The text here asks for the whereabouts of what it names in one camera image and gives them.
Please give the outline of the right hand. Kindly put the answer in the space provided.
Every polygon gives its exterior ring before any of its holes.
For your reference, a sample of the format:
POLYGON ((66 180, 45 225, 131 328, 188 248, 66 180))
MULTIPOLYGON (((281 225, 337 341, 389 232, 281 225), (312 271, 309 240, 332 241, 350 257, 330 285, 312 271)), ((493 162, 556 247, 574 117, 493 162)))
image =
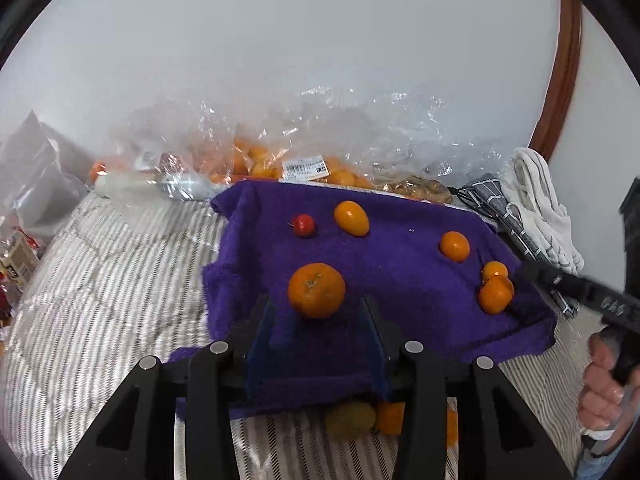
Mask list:
POLYGON ((624 388, 612 377, 614 353, 599 334, 589 338, 591 362, 585 368, 577 416, 586 429, 605 430, 622 414, 624 388))

